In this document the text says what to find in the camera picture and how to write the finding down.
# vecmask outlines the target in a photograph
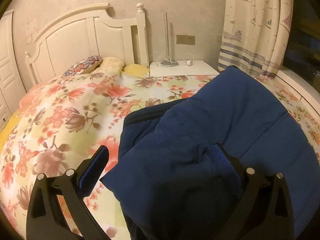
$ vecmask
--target curtain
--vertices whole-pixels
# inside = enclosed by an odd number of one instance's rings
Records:
[[[226,0],[218,69],[276,76],[291,28],[293,0]]]

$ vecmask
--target wall switch plate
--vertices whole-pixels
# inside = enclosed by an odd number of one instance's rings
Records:
[[[195,36],[189,36],[189,35],[177,35],[177,44],[195,45],[196,38]]]

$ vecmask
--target headboard panel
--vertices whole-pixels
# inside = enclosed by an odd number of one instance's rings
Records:
[[[131,26],[137,26],[141,64],[148,66],[146,21],[143,4],[135,18],[112,19],[109,3],[77,8],[47,25],[36,37],[36,52],[26,64],[33,84],[63,74],[79,60],[92,55],[118,57],[134,63]]]

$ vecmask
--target blue garment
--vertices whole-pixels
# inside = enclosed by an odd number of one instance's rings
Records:
[[[244,167],[284,174],[296,238],[320,205],[315,152],[285,107],[235,67],[165,114],[127,122],[119,163],[101,181],[148,239],[208,239],[228,219],[239,192],[212,159],[215,143]]]

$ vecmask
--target floral bedspread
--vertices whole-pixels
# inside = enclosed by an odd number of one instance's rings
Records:
[[[76,169],[100,145],[108,147],[103,176],[117,163],[123,120],[132,111],[189,98],[215,76],[137,78],[126,73],[59,77],[35,86],[20,103],[20,123],[0,153],[0,206],[26,237],[26,214],[39,173],[59,176]],[[300,101],[276,81],[255,77],[299,123],[320,160],[320,127]],[[70,229],[79,234],[63,197],[58,197]],[[84,202],[112,239],[129,240],[120,204],[100,182]]]

